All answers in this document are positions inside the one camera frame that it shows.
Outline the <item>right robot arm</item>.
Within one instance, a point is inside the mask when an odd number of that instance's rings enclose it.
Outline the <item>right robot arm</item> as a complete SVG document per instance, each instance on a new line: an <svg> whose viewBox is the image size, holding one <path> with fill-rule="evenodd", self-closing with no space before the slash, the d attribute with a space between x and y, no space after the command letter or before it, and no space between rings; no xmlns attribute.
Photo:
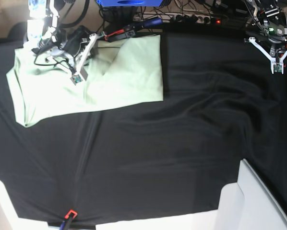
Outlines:
<svg viewBox="0 0 287 230"><path fill-rule="evenodd" d="M88 12L88 0L74 22L64 23L74 4L73 0L30 0L24 47L33 53L36 66L58 67L77 85L87 80L84 66L105 34L79 24Z"/></svg>

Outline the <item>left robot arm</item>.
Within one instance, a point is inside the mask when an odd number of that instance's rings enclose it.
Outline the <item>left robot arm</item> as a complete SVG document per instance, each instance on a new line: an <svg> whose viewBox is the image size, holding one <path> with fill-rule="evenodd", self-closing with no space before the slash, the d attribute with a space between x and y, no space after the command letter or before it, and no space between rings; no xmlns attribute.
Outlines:
<svg viewBox="0 0 287 230"><path fill-rule="evenodd" d="M271 73L284 73L287 58L287 13L276 0L245 0L250 15L249 29L244 39L270 62Z"/></svg>

